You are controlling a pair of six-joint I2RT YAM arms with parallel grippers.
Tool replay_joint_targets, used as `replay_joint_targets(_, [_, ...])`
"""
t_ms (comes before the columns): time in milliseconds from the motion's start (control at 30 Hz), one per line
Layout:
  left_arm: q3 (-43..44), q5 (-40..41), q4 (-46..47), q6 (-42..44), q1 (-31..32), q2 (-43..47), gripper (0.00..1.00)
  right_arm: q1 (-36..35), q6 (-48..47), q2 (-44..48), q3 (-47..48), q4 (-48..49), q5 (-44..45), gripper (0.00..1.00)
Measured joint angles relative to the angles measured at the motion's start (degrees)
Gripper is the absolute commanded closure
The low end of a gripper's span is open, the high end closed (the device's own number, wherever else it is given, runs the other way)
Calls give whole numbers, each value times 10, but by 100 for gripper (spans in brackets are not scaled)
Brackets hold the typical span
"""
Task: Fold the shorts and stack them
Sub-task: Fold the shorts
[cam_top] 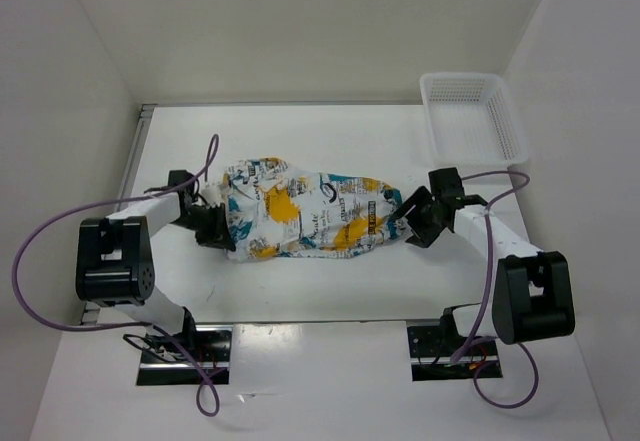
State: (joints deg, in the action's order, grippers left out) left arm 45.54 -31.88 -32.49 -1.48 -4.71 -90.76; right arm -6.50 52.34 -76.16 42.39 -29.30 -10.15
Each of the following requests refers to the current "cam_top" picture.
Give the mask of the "patterned white teal yellow shorts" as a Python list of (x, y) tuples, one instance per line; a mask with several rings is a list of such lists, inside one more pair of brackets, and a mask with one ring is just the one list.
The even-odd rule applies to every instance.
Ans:
[(312, 172), (279, 158), (226, 169), (220, 191), (236, 262), (349, 259), (401, 238), (401, 192), (369, 177)]

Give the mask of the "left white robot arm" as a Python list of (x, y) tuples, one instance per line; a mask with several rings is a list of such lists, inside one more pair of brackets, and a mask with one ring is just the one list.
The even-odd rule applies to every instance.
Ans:
[(115, 308), (147, 326), (175, 359), (196, 355), (200, 337), (188, 308), (155, 286), (151, 237), (173, 224), (194, 233), (198, 245), (235, 251), (226, 205), (202, 196), (195, 176), (172, 170), (167, 184), (106, 218), (84, 220), (79, 228), (75, 290), (79, 299)]

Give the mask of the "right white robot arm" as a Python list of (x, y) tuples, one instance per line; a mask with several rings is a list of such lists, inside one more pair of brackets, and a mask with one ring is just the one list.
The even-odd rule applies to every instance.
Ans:
[(566, 257), (520, 237), (493, 211), (518, 188), (487, 201), (466, 193), (464, 180), (454, 167), (434, 170), (429, 185), (417, 188), (390, 217), (406, 222), (409, 244), (426, 249), (448, 230), (487, 262), (480, 303), (461, 308), (473, 323), (456, 319), (444, 324), (438, 331), (440, 346), (453, 354), (456, 364), (481, 336), (514, 345), (573, 334), (576, 320)]

